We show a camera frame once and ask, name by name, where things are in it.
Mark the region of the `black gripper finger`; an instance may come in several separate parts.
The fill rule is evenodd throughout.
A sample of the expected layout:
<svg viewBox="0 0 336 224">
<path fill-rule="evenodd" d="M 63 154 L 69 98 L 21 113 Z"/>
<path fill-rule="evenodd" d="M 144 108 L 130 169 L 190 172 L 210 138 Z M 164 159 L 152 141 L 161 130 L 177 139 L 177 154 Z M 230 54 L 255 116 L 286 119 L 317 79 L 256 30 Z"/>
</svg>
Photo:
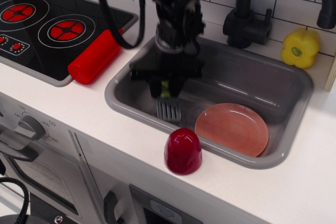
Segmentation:
<svg viewBox="0 0 336 224">
<path fill-rule="evenodd" d="M 150 92 L 152 97 L 159 97 L 161 95 L 162 91 L 162 78 L 161 77 L 156 77 L 153 76 L 150 79 L 149 82 L 149 87 L 150 87 Z"/>
<path fill-rule="evenodd" d="M 186 79 L 184 77 L 173 77 L 169 80 L 169 92 L 172 97 L 178 97 Z"/>
</svg>

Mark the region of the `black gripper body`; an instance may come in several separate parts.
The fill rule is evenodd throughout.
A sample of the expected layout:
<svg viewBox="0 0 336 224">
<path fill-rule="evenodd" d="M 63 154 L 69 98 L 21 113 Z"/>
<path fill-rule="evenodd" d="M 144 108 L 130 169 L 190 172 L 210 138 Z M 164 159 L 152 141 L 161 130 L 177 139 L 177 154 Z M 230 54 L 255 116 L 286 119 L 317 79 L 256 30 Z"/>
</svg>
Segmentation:
<svg viewBox="0 0 336 224">
<path fill-rule="evenodd" d="M 186 53 L 166 54 L 151 49 L 129 64 L 132 80 L 189 79 L 202 76 L 205 61 Z"/>
</svg>

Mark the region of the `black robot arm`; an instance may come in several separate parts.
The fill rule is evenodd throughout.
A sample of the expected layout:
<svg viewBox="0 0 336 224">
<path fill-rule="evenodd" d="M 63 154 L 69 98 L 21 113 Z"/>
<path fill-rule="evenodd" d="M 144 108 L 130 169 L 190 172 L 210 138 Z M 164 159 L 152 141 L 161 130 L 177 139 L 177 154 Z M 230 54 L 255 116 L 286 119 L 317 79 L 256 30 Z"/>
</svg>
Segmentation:
<svg viewBox="0 0 336 224">
<path fill-rule="evenodd" d="M 203 33 L 200 0 L 154 0 L 159 23 L 154 49 L 131 65 L 131 79 L 149 83 L 151 96 L 162 92 L 177 97 L 188 78 L 202 75 L 198 59 L 199 34 Z"/>
</svg>

